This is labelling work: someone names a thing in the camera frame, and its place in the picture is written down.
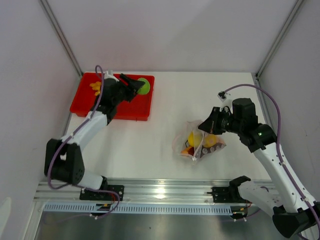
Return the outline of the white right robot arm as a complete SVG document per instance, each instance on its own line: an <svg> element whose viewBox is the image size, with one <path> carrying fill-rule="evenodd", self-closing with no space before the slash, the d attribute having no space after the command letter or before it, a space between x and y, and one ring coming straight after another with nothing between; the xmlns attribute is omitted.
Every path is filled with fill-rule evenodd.
<svg viewBox="0 0 320 240"><path fill-rule="evenodd" d="M275 228L285 238L319 225L320 203L294 173L272 128L258 122L255 104L249 98L238 98L231 106L214 107L199 130L214 135L225 132L238 135L267 171L278 196L241 176L229 183L229 198L234 202L244 199L259 207L272 218Z"/></svg>

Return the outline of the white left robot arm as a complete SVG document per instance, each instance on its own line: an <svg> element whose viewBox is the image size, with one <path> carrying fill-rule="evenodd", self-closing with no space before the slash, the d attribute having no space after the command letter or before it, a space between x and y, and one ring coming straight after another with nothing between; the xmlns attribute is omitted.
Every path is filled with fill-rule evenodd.
<svg viewBox="0 0 320 240"><path fill-rule="evenodd" d="M97 200L108 196L108 182L106 177L85 169L82 151L113 120L119 104L131 102L147 85L146 81L134 80L123 73L119 78L110 74L100 77L98 96L84 121L70 134L47 142L44 168L51 189L52 180L58 180L65 186L90 190Z"/></svg>

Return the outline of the yellow mango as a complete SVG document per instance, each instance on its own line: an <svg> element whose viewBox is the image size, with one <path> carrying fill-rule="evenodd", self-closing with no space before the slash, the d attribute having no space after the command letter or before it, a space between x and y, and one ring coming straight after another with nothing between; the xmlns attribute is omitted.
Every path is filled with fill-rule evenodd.
<svg viewBox="0 0 320 240"><path fill-rule="evenodd" d="M197 148L203 140L203 134L201 131L192 131L188 136L188 143L191 147Z"/></svg>

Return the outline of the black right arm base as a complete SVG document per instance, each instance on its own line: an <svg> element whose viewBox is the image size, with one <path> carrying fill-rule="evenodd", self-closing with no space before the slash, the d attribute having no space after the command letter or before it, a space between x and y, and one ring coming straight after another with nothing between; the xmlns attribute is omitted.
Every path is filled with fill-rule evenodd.
<svg viewBox="0 0 320 240"><path fill-rule="evenodd" d="M247 201L240 196L238 187L251 179L245 175L237 177L229 182L227 187L213 186L207 194L212 196L214 203L244 204Z"/></svg>

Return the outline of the yellow lemon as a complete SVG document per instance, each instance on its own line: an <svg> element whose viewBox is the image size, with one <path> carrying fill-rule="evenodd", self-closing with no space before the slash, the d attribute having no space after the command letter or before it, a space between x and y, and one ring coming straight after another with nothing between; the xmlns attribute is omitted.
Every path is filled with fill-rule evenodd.
<svg viewBox="0 0 320 240"><path fill-rule="evenodd" d="M218 142L218 137L214 134L208 134L203 139L203 147L204 148L211 148Z"/></svg>

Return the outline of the ginger root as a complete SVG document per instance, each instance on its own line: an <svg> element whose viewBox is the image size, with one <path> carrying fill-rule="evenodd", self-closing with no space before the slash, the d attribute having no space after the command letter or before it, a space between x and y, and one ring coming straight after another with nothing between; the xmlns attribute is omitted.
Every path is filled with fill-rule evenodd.
<svg viewBox="0 0 320 240"><path fill-rule="evenodd" d="M92 88L92 90L94 91L94 95L95 96L99 96L101 93L101 86L102 86L102 82L101 81L96 81L93 83L90 83L89 86Z"/></svg>

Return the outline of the clear zip bag pink dots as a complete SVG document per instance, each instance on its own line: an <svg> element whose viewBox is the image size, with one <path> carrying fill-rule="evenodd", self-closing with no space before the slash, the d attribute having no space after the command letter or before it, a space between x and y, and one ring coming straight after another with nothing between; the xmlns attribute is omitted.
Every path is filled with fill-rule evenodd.
<svg viewBox="0 0 320 240"><path fill-rule="evenodd" d="M201 120L187 121L172 141L173 153L199 162L201 159L222 150L226 143L218 135L199 130Z"/></svg>

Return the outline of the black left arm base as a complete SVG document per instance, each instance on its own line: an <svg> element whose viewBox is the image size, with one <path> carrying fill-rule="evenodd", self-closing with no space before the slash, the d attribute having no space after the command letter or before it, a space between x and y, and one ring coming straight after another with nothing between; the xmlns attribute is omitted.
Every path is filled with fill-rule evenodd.
<svg viewBox="0 0 320 240"><path fill-rule="evenodd" d="M106 177L102 177L102 183L98 190L84 189L79 195L79 199L82 201L117 201L118 194L120 201L123 200L125 192L124 185L109 184Z"/></svg>

